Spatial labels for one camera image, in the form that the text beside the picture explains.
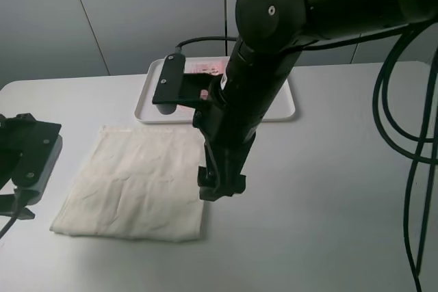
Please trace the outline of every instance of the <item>white table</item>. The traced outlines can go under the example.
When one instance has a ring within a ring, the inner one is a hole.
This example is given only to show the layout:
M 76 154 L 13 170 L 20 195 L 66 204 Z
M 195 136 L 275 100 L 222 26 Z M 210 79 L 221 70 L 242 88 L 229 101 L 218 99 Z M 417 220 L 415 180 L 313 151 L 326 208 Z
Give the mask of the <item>white table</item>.
M 295 119 L 259 127 L 244 167 L 247 190 L 211 204 L 206 238 L 183 244 L 49 232 L 99 127 L 140 125 L 133 111 L 144 75 L 6 86 L 0 113 L 31 112 L 62 124 L 64 147 L 42 201 L 31 208 L 35 220 L 18 222 L 0 240 L 0 291 L 414 291 L 402 242 L 410 161 L 386 145 L 372 120 L 379 68 L 295 69 Z M 403 63 L 391 80 L 394 116 L 415 134 L 427 72 L 425 64 Z M 412 201 L 414 253 L 427 175 L 420 169 Z M 437 201 L 435 193 L 425 292 L 438 287 Z

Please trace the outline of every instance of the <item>white cloth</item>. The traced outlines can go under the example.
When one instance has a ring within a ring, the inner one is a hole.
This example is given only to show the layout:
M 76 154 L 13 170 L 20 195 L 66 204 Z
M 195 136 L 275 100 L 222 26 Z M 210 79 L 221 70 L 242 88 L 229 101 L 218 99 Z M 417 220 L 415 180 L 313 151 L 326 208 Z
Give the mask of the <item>white cloth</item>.
M 198 239 L 203 138 L 188 127 L 103 127 L 50 229 L 66 235 Z

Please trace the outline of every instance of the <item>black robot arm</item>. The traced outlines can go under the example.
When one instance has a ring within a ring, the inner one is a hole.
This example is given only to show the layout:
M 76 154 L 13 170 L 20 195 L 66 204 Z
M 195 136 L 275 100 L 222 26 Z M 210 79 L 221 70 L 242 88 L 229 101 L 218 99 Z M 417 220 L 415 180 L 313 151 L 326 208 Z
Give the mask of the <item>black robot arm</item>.
M 240 172 L 256 128 L 300 47 L 425 22 L 437 13 L 436 0 L 237 0 L 240 38 L 225 74 L 185 75 L 185 57 L 175 53 L 166 58 L 153 97 L 163 114 L 171 114 L 177 104 L 196 109 L 193 125 L 205 137 L 207 163 L 198 171 L 200 198 L 214 201 L 245 190 Z

